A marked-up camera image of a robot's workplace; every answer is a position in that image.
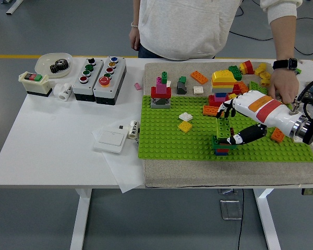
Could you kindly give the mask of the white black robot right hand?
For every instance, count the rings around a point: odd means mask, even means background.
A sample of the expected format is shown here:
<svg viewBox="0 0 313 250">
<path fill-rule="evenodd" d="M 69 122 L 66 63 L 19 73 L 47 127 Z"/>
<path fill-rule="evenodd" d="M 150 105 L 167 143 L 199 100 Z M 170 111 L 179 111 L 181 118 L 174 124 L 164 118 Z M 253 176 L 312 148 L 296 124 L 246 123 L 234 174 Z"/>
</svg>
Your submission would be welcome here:
<svg viewBox="0 0 313 250">
<path fill-rule="evenodd" d="M 298 136 L 306 123 L 301 113 L 291 114 L 291 110 L 281 102 L 259 91 L 249 91 L 236 98 L 223 102 L 216 115 L 225 118 L 240 113 L 256 122 L 233 136 L 220 139 L 222 144 L 243 145 L 264 137 L 267 128 L 276 127 L 288 137 Z"/>
</svg>

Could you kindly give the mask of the person's left hand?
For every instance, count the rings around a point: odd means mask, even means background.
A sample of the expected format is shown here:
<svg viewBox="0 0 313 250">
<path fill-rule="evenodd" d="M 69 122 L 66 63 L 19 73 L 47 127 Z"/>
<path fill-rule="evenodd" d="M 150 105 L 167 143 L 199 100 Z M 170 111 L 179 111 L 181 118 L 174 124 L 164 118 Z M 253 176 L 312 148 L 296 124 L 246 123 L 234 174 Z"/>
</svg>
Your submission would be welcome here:
<svg viewBox="0 0 313 250">
<path fill-rule="evenodd" d="M 268 95 L 276 98 L 279 94 L 284 104 L 294 101 L 299 91 L 299 81 L 293 70 L 275 69 L 271 75 Z"/>
</svg>

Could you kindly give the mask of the person's right hand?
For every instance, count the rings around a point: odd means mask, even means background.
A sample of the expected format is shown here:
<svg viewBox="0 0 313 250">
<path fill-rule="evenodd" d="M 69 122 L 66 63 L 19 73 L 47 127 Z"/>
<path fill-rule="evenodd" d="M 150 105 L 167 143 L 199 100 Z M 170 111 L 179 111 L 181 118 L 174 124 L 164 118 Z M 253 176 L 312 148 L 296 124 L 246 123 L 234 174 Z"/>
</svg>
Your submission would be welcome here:
<svg viewBox="0 0 313 250">
<path fill-rule="evenodd" d="M 129 33 L 129 41 L 130 41 L 130 47 L 135 50 L 139 51 L 140 47 L 140 33 L 138 28 L 131 28 L 131 31 Z"/>
</svg>

